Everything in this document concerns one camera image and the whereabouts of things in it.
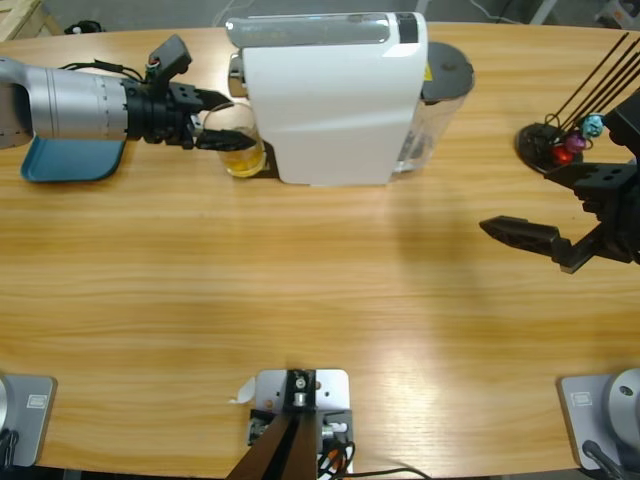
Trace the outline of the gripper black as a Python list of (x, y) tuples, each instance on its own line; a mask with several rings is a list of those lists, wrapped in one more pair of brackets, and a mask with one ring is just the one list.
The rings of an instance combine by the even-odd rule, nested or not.
[(512, 248), (547, 256), (573, 274), (595, 256), (622, 263), (639, 262), (639, 166), (632, 163), (572, 163), (544, 174), (569, 188), (598, 225), (576, 244), (557, 227), (526, 219), (496, 216), (479, 223), (491, 238)]
[(124, 80), (127, 140), (144, 140), (193, 149), (221, 152), (247, 150), (255, 140), (239, 130), (203, 130), (194, 141), (192, 117), (200, 111), (226, 108), (232, 100), (219, 91), (195, 89), (193, 85), (170, 82), (168, 89), (151, 94), (149, 85)]

